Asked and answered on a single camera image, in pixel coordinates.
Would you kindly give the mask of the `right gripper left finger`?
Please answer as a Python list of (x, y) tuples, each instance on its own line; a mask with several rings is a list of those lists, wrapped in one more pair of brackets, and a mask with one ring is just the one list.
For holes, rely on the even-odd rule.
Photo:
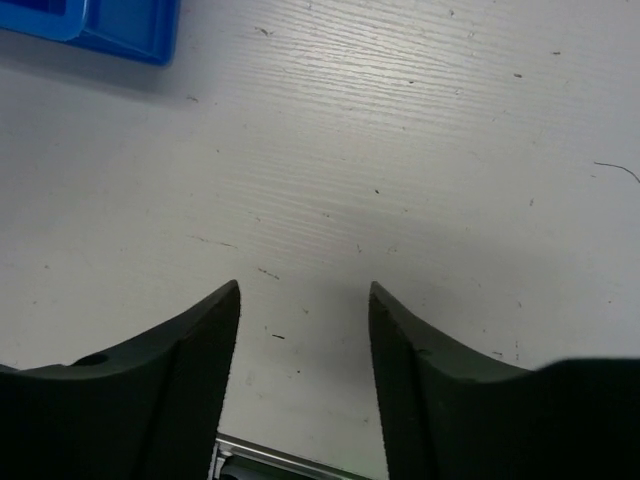
[(70, 364), (1, 369), (5, 479), (205, 479), (240, 319), (230, 281)]

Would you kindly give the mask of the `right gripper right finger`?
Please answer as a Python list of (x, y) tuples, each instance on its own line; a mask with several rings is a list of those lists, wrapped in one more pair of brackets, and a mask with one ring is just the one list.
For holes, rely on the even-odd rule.
[(429, 325), (378, 283), (369, 336), (393, 479), (635, 479), (639, 363), (522, 369)]

